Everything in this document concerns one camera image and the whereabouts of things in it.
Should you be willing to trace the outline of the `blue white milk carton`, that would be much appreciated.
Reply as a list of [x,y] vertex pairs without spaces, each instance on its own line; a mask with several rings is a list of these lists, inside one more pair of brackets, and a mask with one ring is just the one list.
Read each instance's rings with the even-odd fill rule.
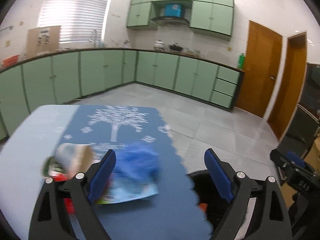
[[107,188],[95,203],[118,204],[146,199],[156,194],[159,194],[159,190],[153,180],[149,180],[146,183],[140,183],[112,173]]

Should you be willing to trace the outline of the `green lower kitchen cabinets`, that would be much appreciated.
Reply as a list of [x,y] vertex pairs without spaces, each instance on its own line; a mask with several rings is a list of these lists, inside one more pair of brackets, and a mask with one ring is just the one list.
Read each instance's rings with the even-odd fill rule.
[[130,83],[232,111],[244,72],[193,56],[137,49],[80,49],[1,68],[1,138],[42,105],[69,103]]

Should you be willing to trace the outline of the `steel kitchen faucet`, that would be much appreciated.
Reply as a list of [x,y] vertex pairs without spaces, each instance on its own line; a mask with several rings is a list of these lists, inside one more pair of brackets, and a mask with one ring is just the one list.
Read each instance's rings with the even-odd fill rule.
[[89,39],[89,42],[93,43],[93,48],[97,47],[97,42],[98,42],[97,38],[98,38],[98,32],[96,29],[93,29],[92,36]]

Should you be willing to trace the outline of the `brown wooden door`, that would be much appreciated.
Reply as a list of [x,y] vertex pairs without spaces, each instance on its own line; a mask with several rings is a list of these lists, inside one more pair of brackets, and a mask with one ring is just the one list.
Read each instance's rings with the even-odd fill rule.
[[283,37],[267,27],[249,21],[244,77],[236,107],[263,117],[280,66]]
[[307,32],[289,37],[281,84],[267,121],[279,141],[284,136],[299,101],[305,79],[306,59]]

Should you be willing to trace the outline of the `two-tone blue table mat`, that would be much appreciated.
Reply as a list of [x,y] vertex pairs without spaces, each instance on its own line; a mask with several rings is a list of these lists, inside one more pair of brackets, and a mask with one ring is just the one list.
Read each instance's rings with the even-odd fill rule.
[[121,126],[116,142],[111,125],[90,126],[96,106],[45,105],[16,129],[1,150],[1,211],[21,239],[27,239],[33,209],[44,179],[44,161],[64,143],[89,144],[96,159],[109,149],[117,153],[137,142],[159,155],[159,193],[145,200],[96,205],[95,211],[112,239],[209,239],[212,228],[197,206],[197,196],[154,108],[143,107],[146,123],[139,132]]

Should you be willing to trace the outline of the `blue mesh scrubber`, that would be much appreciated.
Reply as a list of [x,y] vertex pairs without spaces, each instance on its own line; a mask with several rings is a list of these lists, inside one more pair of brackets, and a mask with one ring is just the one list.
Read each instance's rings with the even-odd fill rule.
[[152,146],[144,143],[132,143],[116,153],[116,165],[113,173],[138,183],[158,179],[160,173],[159,154]]

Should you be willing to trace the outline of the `green bottle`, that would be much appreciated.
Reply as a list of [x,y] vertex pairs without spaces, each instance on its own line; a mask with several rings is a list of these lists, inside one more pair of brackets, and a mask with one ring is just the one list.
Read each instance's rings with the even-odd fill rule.
[[243,69],[244,61],[245,61],[245,54],[241,53],[238,58],[238,69]]

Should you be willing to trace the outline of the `black wok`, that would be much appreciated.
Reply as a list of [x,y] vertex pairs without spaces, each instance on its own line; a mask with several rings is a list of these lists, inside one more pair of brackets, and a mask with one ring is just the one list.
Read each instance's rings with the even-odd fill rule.
[[172,44],[169,46],[170,51],[175,51],[180,53],[183,50],[183,47],[179,46],[178,44]]

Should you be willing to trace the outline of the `red plastic basin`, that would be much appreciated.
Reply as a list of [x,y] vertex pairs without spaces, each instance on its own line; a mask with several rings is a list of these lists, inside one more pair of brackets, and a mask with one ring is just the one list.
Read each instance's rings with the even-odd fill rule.
[[11,56],[11,57],[4,59],[2,62],[3,67],[7,68],[7,67],[10,67],[10,66],[16,64],[18,62],[18,58],[19,58],[19,55],[14,55],[14,56]]

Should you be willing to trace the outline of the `white cooking pot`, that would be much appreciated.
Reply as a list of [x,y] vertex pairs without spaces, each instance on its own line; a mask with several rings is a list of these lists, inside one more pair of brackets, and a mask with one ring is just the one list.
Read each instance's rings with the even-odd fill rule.
[[153,45],[154,50],[156,51],[165,51],[164,43],[161,40],[157,40]]

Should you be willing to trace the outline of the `range hood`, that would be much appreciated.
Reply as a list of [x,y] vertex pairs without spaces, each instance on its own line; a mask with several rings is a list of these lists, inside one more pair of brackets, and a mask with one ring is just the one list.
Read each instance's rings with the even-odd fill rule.
[[185,25],[189,26],[189,21],[182,17],[176,17],[176,16],[159,16],[152,19],[153,22],[157,23],[161,26],[167,26],[167,25]]

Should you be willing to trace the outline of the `blue box above hood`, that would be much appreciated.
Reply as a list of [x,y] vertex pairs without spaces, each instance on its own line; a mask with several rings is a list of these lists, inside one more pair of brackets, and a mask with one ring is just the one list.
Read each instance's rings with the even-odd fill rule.
[[182,17],[182,5],[181,4],[167,4],[164,8],[165,17]]

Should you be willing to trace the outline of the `brown cardboard box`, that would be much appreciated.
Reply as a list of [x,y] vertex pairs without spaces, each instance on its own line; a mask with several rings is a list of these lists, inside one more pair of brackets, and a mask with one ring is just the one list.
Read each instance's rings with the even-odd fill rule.
[[61,26],[48,26],[28,30],[26,58],[30,59],[58,50]]

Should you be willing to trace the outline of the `window blinds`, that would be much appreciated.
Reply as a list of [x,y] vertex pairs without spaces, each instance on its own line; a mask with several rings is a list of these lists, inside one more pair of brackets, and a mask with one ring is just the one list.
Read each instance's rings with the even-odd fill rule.
[[105,34],[111,0],[44,0],[38,27],[60,25],[60,43],[89,42],[93,29],[100,42]]

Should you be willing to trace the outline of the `green upper wall cabinets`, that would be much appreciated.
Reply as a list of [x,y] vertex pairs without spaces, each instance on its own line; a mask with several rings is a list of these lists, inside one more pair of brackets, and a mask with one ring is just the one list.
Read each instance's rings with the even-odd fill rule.
[[152,19],[164,16],[165,6],[174,3],[182,5],[182,18],[189,21],[188,28],[193,33],[231,39],[234,0],[131,0],[126,26],[135,30],[156,30],[161,25]]

